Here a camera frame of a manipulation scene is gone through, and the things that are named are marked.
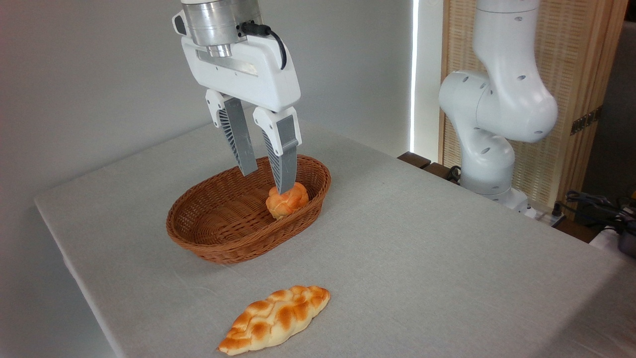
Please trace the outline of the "white gripper block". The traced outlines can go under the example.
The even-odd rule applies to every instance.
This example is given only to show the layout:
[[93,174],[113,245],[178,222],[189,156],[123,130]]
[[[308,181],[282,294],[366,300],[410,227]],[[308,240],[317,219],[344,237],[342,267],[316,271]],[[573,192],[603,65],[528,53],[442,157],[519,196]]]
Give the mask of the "white gripper block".
[[189,36],[183,11],[172,21],[175,32],[181,35],[181,46],[194,79],[209,88],[205,100],[213,124],[223,130],[243,176],[255,172],[257,163],[241,100],[259,106],[253,118],[263,133],[278,193],[291,190],[296,182],[296,150],[302,137],[292,107],[299,101],[301,91],[288,48],[283,69],[283,43],[272,36],[247,36],[245,41],[231,44],[231,56],[213,57]]

